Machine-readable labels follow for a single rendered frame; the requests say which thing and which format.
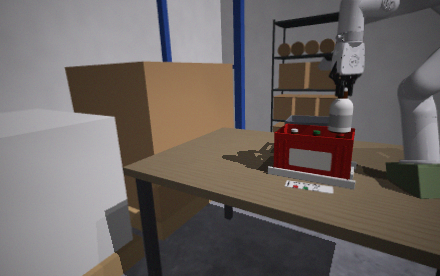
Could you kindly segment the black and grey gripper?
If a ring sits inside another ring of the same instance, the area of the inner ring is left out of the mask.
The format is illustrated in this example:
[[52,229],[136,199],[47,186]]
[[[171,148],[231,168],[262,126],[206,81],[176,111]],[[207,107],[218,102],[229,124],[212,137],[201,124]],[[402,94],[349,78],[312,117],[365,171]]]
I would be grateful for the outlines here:
[[[333,79],[336,85],[335,96],[337,97],[344,96],[344,88],[348,88],[348,96],[352,96],[353,85],[363,73],[365,47],[362,42],[363,41],[358,40],[338,42],[335,44],[329,77]],[[342,75],[338,73],[342,73]],[[343,75],[346,75],[345,85],[343,85],[345,78]],[[350,76],[352,76],[352,79]]]

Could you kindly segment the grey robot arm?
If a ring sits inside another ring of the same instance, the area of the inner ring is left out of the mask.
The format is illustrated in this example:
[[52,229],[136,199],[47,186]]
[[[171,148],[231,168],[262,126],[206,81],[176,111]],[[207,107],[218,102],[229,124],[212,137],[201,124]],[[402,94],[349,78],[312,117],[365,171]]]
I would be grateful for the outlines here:
[[[342,0],[336,43],[363,41],[366,24],[427,8],[440,15],[440,0]],[[438,49],[398,87],[404,149],[404,160],[399,163],[440,164],[429,161],[440,160],[437,111],[432,96],[440,92]]]

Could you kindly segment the white paper pick list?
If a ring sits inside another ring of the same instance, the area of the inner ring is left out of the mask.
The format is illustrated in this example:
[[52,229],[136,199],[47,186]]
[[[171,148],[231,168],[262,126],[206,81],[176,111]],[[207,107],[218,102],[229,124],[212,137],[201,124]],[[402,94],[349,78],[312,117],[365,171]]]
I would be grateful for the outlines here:
[[302,183],[295,181],[286,181],[285,187],[333,194],[333,187],[330,186],[323,186],[323,185],[316,185],[316,184],[309,184],[309,183]]

